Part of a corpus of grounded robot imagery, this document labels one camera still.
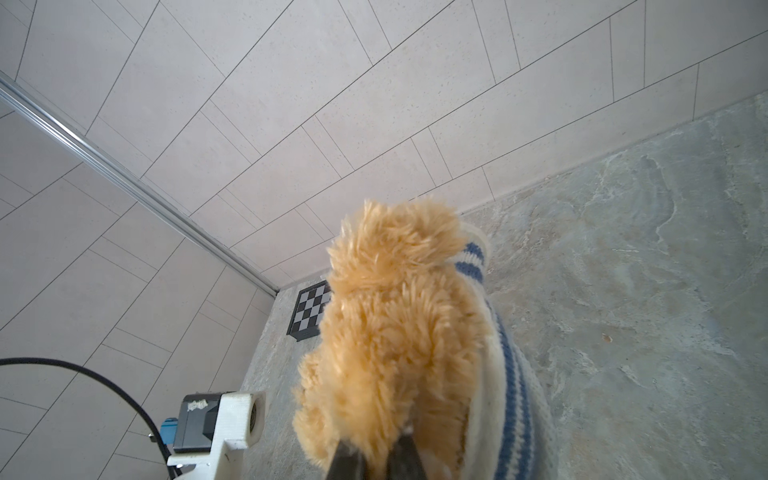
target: gray marble floor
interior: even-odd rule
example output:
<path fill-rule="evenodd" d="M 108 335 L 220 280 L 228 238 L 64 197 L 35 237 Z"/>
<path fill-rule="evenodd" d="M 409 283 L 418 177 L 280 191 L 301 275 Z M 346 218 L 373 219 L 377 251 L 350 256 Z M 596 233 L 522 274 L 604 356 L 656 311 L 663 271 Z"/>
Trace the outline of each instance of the gray marble floor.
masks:
<path fill-rule="evenodd" d="M 768 476 L 768 94 L 465 219 L 492 241 L 486 288 L 548 391 L 559 478 Z M 246 478 L 321 477 L 290 424 L 318 341 L 286 336 L 301 286 L 244 385 L 271 408 Z"/>

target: checkerboard pattern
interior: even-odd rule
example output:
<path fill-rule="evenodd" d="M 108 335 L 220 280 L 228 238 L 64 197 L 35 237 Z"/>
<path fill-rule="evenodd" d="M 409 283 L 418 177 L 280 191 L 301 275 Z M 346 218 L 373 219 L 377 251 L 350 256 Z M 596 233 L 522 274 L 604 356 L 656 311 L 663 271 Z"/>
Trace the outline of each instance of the checkerboard pattern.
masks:
<path fill-rule="evenodd" d="M 288 335 L 297 342 L 320 334 L 320 320 L 323 310 L 331 300 L 331 287 L 323 280 L 299 292 L 293 309 Z"/>

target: knitted sweater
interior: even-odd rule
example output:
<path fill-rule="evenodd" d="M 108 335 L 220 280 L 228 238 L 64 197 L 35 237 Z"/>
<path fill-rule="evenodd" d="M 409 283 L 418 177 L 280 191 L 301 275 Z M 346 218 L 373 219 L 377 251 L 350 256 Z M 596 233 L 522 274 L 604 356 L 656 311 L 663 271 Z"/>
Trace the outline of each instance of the knitted sweater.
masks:
<path fill-rule="evenodd" d="M 554 426 L 544 391 L 485 296 L 487 238 L 470 225 L 462 229 L 469 242 L 451 261 L 475 291 L 492 327 L 470 404 L 462 480 L 554 478 Z"/>

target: white sticker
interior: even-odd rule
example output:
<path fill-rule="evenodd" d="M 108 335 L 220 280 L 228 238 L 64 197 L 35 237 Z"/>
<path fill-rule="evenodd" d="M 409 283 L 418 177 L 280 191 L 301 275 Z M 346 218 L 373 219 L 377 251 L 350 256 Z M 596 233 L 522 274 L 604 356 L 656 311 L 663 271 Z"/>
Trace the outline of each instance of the white sticker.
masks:
<path fill-rule="evenodd" d="M 206 399 L 195 400 L 194 402 L 189 402 L 187 404 L 187 411 L 191 412 L 191 411 L 197 410 L 197 409 L 202 410 L 202 409 L 204 409 L 207 406 L 208 406 L 208 401 Z"/>

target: plush toy fur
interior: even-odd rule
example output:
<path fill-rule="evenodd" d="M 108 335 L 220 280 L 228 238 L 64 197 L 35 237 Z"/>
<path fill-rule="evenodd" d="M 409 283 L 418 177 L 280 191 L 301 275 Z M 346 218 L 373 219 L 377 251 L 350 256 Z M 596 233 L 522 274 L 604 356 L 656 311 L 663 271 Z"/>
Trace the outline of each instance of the plush toy fur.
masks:
<path fill-rule="evenodd" d="M 322 342 L 300 365 L 293 420 L 325 471 L 345 439 L 383 478 L 407 425 L 430 480 L 459 478 L 479 350 L 488 334 L 471 288 L 448 263 L 466 243 L 453 210 L 366 202 L 329 250 L 333 297 Z"/>

